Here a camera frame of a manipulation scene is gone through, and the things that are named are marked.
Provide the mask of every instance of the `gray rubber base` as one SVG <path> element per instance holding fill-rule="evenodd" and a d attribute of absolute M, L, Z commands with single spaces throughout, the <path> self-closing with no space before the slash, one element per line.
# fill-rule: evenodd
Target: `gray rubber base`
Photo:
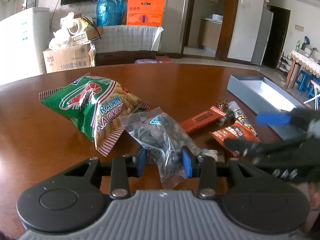
<path fill-rule="evenodd" d="M 189 190 L 137 191 L 114 200 L 89 227 L 67 235 L 27 231 L 18 240 L 301 240 L 301 231 L 262 235 L 235 225 L 217 203 L 196 198 Z"/>

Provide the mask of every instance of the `prawn crackers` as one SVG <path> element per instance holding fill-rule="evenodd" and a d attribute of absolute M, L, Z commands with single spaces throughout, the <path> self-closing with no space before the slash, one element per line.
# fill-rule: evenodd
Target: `prawn crackers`
<path fill-rule="evenodd" d="M 118 82 L 96 76 L 80 77 L 64 88 L 40 93 L 40 98 L 71 120 L 105 156 L 123 131 L 120 117 L 151 108 Z"/>

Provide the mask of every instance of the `small bottle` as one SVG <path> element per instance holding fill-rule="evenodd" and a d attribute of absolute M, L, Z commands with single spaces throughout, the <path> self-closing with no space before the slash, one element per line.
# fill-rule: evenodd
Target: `small bottle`
<path fill-rule="evenodd" d="M 299 48 L 300 48 L 300 40 L 298 40 L 298 42 L 297 42 L 296 52 L 299 52 Z"/>

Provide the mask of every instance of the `blue stool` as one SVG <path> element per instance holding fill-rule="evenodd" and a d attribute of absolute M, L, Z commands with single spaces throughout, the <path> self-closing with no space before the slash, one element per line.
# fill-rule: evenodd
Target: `blue stool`
<path fill-rule="evenodd" d="M 320 78 L 317 78 L 316 76 L 314 76 L 313 80 L 320 85 Z M 307 98 L 313 98 L 313 97 L 315 97 L 314 85 L 311 84 L 311 87 L 307 92 Z"/>
<path fill-rule="evenodd" d="M 312 79 L 312 76 L 307 74 L 306 72 L 304 72 L 303 70 L 300 70 L 298 76 L 297 76 L 297 79 L 296 79 L 296 83 L 298 84 L 298 90 L 299 91 L 302 91 L 302 90 L 306 90 L 306 91 L 309 91 L 309 89 L 311 88 L 312 84 L 311 84 L 311 79 Z"/>

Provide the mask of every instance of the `plastic bag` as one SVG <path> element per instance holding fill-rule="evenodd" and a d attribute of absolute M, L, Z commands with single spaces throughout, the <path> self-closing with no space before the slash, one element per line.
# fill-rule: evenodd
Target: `plastic bag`
<path fill-rule="evenodd" d="M 126 10 L 124 0 L 98 0 L 97 26 L 120 25 Z"/>
<path fill-rule="evenodd" d="M 194 155 L 217 153 L 201 150 L 180 125 L 159 107 L 150 112 L 123 116 L 120 121 L 123 128 L 152 156 L 164 189 L 171 189 L 186 178 L 181 164 L 182 146 L 188 146 Z"/>
<path fill-rule="evenodd" d="M 73 12 L 70 12 L 66 17 L 60 19 L 60 29 L 53 33 L 54 38 L 49 42 L 49 49 L 56 51 L 73 46 L 73 40 L 68 32 L 68 27 L 70 22 L 73 21 L 74 15 Z"/>

